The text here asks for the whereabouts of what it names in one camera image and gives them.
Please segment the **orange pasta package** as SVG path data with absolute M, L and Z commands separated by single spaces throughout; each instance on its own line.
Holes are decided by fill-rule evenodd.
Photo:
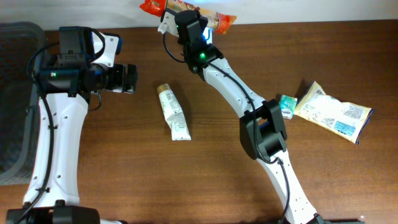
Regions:
M 236 16 L 205 9 L 183 0 L 145 0 L 139 7 L 157 17 L 162 17 L 166 9 L 170 9 L 173 12 L 197 10 L 203 17 L 208 19 L 207 27 L 218 34 L 225 34 L 237 19 Z

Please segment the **white tube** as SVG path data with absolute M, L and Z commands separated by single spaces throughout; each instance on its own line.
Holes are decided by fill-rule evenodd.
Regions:
M 183 109 L 169 84 L 157 87 L 160 104 L 173 141 L 191 141 Z

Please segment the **teal tissue pack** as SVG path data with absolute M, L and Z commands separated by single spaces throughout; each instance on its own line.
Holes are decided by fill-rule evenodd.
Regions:
M 281 113 L 283 118 L 292 119 L 294 117 L 294 111 L 297 102 L 298 102 L 297 98 L 287 95 L 281 95 L 279 105 L 281 108 Z

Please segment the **yellow chip bag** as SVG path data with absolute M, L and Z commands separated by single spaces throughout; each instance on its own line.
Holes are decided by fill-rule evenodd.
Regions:
M 298 100 L 294 114 L 315 123 L 355 144 L 369 123 L 374 109 L 350 102 L 342 102 L 325 93 L 312 81 Z

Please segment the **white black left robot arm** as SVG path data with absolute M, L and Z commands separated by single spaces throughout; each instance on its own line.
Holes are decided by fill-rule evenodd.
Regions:
M 40 111 L 35 164 L 19 209 L 7 223 L 101 223 L 99 212 L 82 207 L 77 168 L 83 123 L 90 98 L 102 91 L 133 93 L 137 67 L 117 64 L 122 38 L 81 26 L 59 29 L 58 54 L 42 60 L 39 49 L 27 64 Z

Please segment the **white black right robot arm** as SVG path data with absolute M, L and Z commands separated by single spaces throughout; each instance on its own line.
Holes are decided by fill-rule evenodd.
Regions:
M 239 139 L 246 154 L 269 176 L 283 206 L 280 222 L 323 223 L 306 197 L 292 168 L 287 150 L 287 132 L 276 100 L 253 92 L 230 67 L 224 55 L 206 42 L 208 23 L 198 11 L 175 15 L 179 44 L 190 71 L 215 88 L 239 118 Z

